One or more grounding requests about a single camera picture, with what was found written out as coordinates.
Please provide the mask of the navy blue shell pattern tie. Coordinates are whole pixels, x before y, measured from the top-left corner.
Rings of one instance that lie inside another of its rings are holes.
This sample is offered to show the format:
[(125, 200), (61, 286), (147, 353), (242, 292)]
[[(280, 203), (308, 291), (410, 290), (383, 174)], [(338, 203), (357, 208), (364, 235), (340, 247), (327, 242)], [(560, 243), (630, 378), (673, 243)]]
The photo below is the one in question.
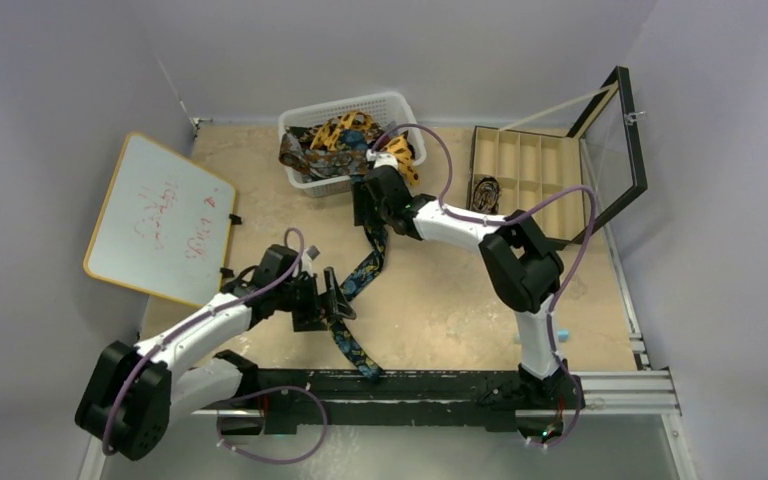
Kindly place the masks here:
[[(363, 228), (371, 252), (340, 284), (340, 291), (352, 302), (369, 284), (382, 273), (388, 246), (388, 232), (383, 221), (374, 215), (370, 195), (364, 186), (362, 175), (350, 176), (353, 200), (354, 224)], [(342, 318), (329, 319), (327, 328), (343, 356), (372, 383), (377, 383), (383, 369), (371, 358), (353, 336)]]

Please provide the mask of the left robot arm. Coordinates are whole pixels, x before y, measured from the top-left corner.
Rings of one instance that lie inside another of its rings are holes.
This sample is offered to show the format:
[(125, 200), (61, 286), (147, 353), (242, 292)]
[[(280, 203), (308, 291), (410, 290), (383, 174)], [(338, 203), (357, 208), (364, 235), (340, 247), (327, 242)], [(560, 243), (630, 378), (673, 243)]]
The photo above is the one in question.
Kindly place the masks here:
[(262, 396), (259, 368), (218, 348), (276, 312), (305, 331), (356, 313), (332, 268), (318, 289), (310, 266), (314, 248), (298, 252), (273, 244), (259, 264), (244, 270), (194, 314), (135, 345), (115, 341), (97, 360), (74, 416), (101, 440), (106, 455), (136, 461), (150, 453), (178, 419), (212, 404), (244, 409)]

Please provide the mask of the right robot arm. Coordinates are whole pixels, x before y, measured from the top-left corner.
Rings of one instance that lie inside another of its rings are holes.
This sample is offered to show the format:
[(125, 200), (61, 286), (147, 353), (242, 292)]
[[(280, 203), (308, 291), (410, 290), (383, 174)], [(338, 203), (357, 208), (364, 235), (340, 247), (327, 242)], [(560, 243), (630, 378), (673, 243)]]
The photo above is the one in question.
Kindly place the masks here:
[(515, 316), (520, 338), (516, 399), (544, 407), (563, 395), (579, 396), (552, 319), (564, 264), (532, 218), (521, 210), (481, 217), (432, 195), (414, 195), (392, 166), (372, 169), (353, 181), (351, 191), (357, 224), (383, 224), (398, 235), (480, 255), (495, 294)]

